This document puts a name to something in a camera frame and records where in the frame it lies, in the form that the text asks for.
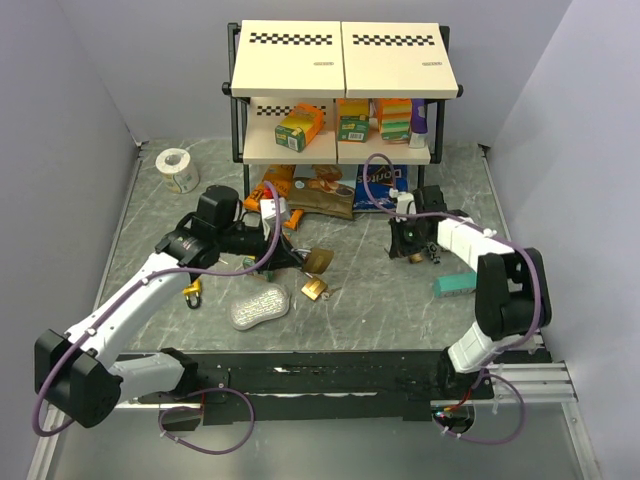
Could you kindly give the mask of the small brass padlock with keychain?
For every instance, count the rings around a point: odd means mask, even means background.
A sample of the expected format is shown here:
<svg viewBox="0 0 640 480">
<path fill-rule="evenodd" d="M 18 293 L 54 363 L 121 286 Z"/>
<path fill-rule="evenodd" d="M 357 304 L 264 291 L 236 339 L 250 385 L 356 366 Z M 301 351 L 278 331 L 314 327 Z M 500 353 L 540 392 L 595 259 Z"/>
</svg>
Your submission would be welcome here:
<svg viewBox="0 0 640 480">
<path fill-rule="evenodd" d="M 410 254 L 408 256 L 408 260 L 411 264 L 416 264 L 416 263 L 420 263 L 424 260 L 424 256 L 421 252 L 416 252 L 413 254 Z"/>
</svg>

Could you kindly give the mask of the large brass padlock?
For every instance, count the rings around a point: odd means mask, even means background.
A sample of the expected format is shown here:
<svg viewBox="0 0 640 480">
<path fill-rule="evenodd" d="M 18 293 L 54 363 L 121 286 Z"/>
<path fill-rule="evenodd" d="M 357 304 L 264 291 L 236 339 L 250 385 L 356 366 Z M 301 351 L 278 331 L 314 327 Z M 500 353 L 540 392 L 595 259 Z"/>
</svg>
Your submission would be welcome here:
<svg viewBox="0 0 640 480">
<path fill-rule="evenodd" d="M 295 249 L 295 253 L 301 256 L 302 270 L 310 274 L 324 273 L 334 258 L 334 251 L 322 248 Z"/>
</svg>

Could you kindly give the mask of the brass padlock long shackle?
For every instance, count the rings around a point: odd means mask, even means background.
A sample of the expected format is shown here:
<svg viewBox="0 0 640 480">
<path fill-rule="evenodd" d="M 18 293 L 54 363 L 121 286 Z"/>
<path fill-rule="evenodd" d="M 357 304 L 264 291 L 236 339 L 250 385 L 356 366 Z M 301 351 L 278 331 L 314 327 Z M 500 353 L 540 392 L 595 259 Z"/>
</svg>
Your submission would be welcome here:
<svg viewBox="0 0 640 480">
<path fill-rule="evenodd" d="M 328 284 L 320 277 L 305 272 L 307 277 L 306 283 L 301 288 L 301 292 L 312 301 L 318 300 L 328 289 Z"/>
</svg>

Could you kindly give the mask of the yellow black padlock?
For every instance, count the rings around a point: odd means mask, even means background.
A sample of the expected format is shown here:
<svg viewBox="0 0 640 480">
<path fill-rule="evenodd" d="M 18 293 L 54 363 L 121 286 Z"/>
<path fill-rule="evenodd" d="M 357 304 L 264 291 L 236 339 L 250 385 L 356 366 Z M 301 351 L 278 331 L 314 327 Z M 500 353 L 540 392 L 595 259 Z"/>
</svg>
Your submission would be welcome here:
<svg viewBox="0 0 640 480">
<path fill-rule="evenodd" d="M 183 290 L 184 299 L 189 309 L 196 310 L 201 306 L 201 294 L 202 284 L 200 279 L 196 279 Z"/>
</svg>

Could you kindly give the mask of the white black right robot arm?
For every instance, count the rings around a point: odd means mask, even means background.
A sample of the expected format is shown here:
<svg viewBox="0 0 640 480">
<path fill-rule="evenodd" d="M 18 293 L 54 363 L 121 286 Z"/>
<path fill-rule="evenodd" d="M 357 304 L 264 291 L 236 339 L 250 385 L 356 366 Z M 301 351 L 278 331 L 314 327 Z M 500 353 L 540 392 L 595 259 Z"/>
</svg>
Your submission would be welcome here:
<svg viewBox="0 0 640 480">
<path fill-rule="evenodd" d="M 552 318 L 544 261 L 535 248 L 522 248 L 462 210 L 450 210 L 437 186 L 411 192 L 392 188 L 391 258 L 446 250 L 476 274 L 475 320 L 445 352 L 438 390 L 459 398 L 477 372 L 511 346 L 521 345 Z"/>
</svg>

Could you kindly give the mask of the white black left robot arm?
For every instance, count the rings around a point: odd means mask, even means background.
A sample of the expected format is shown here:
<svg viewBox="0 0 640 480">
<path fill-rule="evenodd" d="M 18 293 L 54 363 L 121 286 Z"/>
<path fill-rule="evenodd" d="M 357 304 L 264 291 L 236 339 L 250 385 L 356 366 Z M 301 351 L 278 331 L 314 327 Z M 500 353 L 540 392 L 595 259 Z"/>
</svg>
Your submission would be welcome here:
<svg viewBox="0 0 640 480">
<path fill-rule="evenodd" d="M 121 402 L 165 392 L 177 402 L 198 387 L 198 364 L 173 349 L 134 360 L 119 356 L 171 297 L 203 275 L 223 253 L 254 256 L 253 269 L 299 268 L 302 257 L 282 235 L 285 200 L 271 183 L 257 226 L 243 223 L 238 192 L 211 185 L 195 211 L 165 234 L 141 269 L 87 318 L 59 334 L 45 331 L 34 346 L 39 404 L 49 403 L 85 428 L 101 423 Z"/>
</svg>

